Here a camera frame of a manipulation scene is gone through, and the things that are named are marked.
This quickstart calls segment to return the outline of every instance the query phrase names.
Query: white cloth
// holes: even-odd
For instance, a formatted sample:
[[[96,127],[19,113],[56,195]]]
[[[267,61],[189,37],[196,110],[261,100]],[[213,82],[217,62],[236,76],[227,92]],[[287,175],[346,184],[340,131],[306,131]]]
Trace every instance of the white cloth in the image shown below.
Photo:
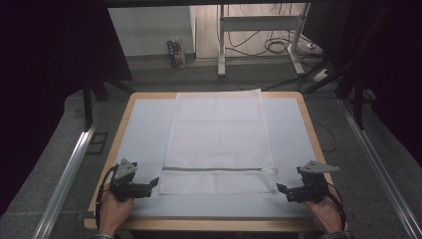
[[[177,95],[160,193],[270,192],[276,174],[260,91]]]

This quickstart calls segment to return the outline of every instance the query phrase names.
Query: gray carpet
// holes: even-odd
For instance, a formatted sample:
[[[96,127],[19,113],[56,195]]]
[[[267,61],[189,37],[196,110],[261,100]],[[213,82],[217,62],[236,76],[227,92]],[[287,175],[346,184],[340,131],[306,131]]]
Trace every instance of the gray carpet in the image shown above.
[[[139,92],[239,91],[256,88],[245,83],[268,87],[296,76],[290,63],[232,63],[228,64],[227,76],[223,79],[217,77],[217,67],[211,62],[195,63],[197,65],[184,69],[132,70],[134,81],[125,84]],[[311,83],[303,83],[302,88]],[[129,99],[128,94],[109,85],[106,87],[110,95],[104,102],[96,131],[107,133],[105,148],[99,152],[97,145],[90,146],[92,153],[84,157],[50,238],[89,238],[94,233],[84,227],[84,214],[96,190]],[[297,88],[298,82],[292,82],[272,91],[294,91]],[[332,83],[305,95],[305,99],[327,163],[341,168],[340,172],[332,174],[332,178],[343,197],[349,228],[356,238],[407,238],[404,227],[340,110],[333,94],[334,88],[335,83]],[[364,107],[363,123],[389,173],[421,221],[422,193],[418,188],[422,188],[422,169],[377,119],[370,106]],[[30,238],[34,234],[83,126],[82,93],[78,92],[68,98],[66,112],[49,145],[2,216],[0,238]],[[254,236],[252,238],[275,238],[266,237],[265,234]],[[123,237],[130,238],[130,235],[123,232]]]

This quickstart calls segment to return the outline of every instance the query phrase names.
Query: white wall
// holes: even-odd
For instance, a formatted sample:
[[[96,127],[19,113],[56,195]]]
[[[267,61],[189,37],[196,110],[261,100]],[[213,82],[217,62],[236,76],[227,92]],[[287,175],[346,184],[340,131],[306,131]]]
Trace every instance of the white wall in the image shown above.
[[[166,43],[174,35],[183,39],[186,53],[194,52],[194,13],[190,9],[194,10],[181,6],[110,8],[108,12],[124,55],[145,56],[168,54]]]

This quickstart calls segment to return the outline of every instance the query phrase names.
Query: human hand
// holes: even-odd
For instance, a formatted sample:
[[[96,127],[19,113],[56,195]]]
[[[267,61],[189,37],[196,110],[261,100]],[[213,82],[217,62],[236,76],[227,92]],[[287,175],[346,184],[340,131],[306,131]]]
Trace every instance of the human hand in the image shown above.
[[[328,188],[331,194],[341,201],[334,187],[330,185]],[[321,202],[304,201],[303,204],[311,211],[316,224],[325,234],[343,231],[338,208],[329,197],[325,197]]]
[[[109,184],[105,186],[100,213],[99,233],[114,236],[118,227],[127,219],[133,207],[133,198],[120,202],[108,191]]]

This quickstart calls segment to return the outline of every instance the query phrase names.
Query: wooden table frame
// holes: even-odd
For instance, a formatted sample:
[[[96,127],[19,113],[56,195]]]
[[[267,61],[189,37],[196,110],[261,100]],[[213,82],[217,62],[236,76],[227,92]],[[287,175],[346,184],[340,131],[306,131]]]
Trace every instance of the wooden table frame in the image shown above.
[[[106,172],[114,166],[115,158],[118,153],[121,141],[123,139],[124,132],[129,122],[131,111],[136,100],[158,100],[158,99],[175,99],[177,93],[135,93],[131,95],[129,102],[127,103],[126,110],[121,119],[114,141],[112,143],[108,158],[105,163],[105,168],[99,180],[100,187],[102,178],[106,175]],[[317,135],[314,131],[314,127],[308,113],[307,106],[303,96],[296,92],[271,92],[262,93],[263,98],[295,98],[298,101],[299,108],[304,119],[304,123],[310,137],[311,145],[316,155],[316,160],[325,163],[322,151],[320,149]],[[328,173],[325,174],[325,178],[328,182],[332,182]],[[89,213],[94,213],[96,208],[97,192],[93,196]],[[89,229],[97,229],[96,219],[94,217],[86,218],[84,222],[85,226]],[[216,218],[216,219],[201,219],[201,218],[185,218],[182,219],[169,219],[169,218],[129,218],[120,227],[121,229],[129,230],[180,230],[180,231],[267,231],[267,232],[307,232],[314,231],[316,227],[308,218],[299,219],[228,219],[228,218]]]

